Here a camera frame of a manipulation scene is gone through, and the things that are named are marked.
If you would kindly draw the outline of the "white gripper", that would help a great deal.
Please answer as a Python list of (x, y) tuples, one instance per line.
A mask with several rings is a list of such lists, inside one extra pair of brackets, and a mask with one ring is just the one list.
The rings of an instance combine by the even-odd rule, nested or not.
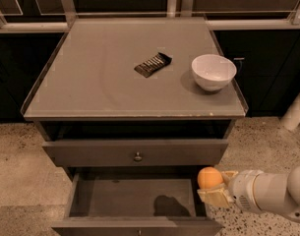
[(235, 203), (241, 210), (251, 213), (262, 213), (254, 196), (256, 178), (261, 170), (221, 171), (224, 184), (210, 189), (199, 189), (200, 199), (214, 207), (229, 208)]

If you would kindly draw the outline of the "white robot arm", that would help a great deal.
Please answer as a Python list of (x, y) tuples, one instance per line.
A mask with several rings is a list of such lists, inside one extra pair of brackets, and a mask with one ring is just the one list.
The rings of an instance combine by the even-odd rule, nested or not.
[(281, 118), (235, 122), (229, 141), (229, 164), (199, 174), (201, 200), (300, 223), (300, 92)]

